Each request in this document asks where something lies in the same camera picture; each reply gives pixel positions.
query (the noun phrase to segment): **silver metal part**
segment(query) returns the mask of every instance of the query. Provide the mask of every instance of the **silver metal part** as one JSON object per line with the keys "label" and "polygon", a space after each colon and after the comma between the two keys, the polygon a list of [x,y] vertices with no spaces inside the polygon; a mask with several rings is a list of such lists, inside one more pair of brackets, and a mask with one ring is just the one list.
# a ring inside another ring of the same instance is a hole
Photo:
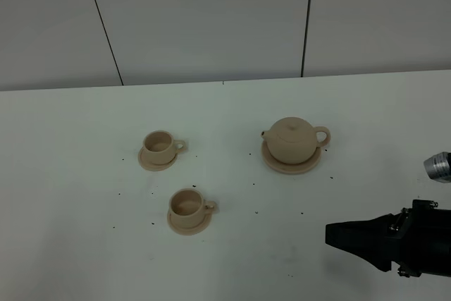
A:
{"label": "silver metal part", "polygon": [[409,278],[410,277],[410,275],[401,267],[397,269],[397,274],[399,276],[404,276],[405,278]]}
{"label": "silver metal part", "polygon": [[451,156],[448,152],[436,154],[424,162],[424,168],[432,180],[451,183]]}

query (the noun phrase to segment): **teapot saucer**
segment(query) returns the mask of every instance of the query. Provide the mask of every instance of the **teapot saucer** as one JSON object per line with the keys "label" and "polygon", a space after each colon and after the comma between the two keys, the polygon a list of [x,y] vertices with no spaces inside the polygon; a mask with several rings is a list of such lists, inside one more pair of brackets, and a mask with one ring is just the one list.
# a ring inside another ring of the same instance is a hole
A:
{"label": "teapot saucer", "polygon": [[271,167],[274,171],[281,172],[284,174],[302,174],[313,169],[321,159],[321,148],[317,147],[313,155],[307,161],[304,161],[300,164],[284,164],[280,162],[269,152],[268,145],[266,141],[261,143],[261,155],[263,156],[263,160],[265,163]]}

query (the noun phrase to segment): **saucer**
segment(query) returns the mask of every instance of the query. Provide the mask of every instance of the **saucer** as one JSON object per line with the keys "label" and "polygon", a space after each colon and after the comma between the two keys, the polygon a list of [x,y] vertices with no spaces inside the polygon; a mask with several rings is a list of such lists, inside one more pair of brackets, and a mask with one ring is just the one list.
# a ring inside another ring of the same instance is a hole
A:
{"label": "saucer", "polygon": [[266,141],[261,143],[261,155],[263,156],[263,160],[265,163],[271,167],[274,171],[281,172],[284,174],[302,174],[313,169],[321,159],[321,148],[316,148],[313,155],[307,161],[304,161],[300,164],[290,165],[284,164],[280,162],[269,152],[268,145]]}
{"label": "saucer", "polygon": [[142,150],[143,150],[143,149],[141,148],[140,152],[138,153],[138,161],[139,161],[141,167],[142,167],[143,169],[148,170],[148,171],[154,171],[154,172],[162,171],[162,170],[164,170],[164,169],[167,169],[168,167],[171,167],[171,166],[173,165],[173,163],[175,162],[175,160],[177,160],[177,154],[176,154],[175,157],[174,157],[174,159],[172,159],[171,161],[169,161],[167,164],[164,164],[164,165],[156,165],[156,164],[153,164],[152,162],[144,161],[144,160],[142,159],[142,157],[141,157],[141,156],[142,156]]}
{"label": "saucer", "polygon": [[180,228],[174,225],[171,221],[171,213],[168,211],[168,225],[171,227],[171,229],[180,235],[194,235],[202,232],[205,228],[208,227],[211,221],[211,213],[205,214],[204,220],[197,226],[193,228]]}

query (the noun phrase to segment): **cup handle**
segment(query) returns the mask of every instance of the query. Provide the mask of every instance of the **cup handle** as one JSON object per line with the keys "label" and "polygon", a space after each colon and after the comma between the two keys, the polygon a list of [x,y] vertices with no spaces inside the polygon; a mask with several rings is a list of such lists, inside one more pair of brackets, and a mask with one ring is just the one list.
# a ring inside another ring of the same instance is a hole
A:
{"label": "cup handle", "polygon": [[184,152],[184,151],[187,150],[186,142],[185,142],[185,141],[183,141],[183,140],[174,140],[174,143],[175,143],[176,145],[182,145],[181,148],[177,148],[177,151],[176,151],[177,154],[182,153],[182,152]]}
{"label": "cup handle", "polygon": [[218,205],[215,203],[215,201],[205,201],[204,206],[205,213],[207,214],[213,213],[218,208]]}
{"label": "cup handle", "polygon": [[330,142],[330,130],[324,126],[318,126],[314,128],[315,133],[324,132],[326,134],[326,138],[323,141],[316,141],[317,147],[326,146]]}

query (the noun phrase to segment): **teapot lid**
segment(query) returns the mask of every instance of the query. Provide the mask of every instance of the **teapot lid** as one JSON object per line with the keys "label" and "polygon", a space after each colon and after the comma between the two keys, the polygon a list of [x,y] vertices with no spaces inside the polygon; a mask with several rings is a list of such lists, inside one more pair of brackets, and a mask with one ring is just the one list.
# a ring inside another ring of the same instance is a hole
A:
{"label": "teapot lid", "polygon": [[289,117],[276,121],[271,129],[286,142],[300,142],[309,137],[313,127],[301,118]]}

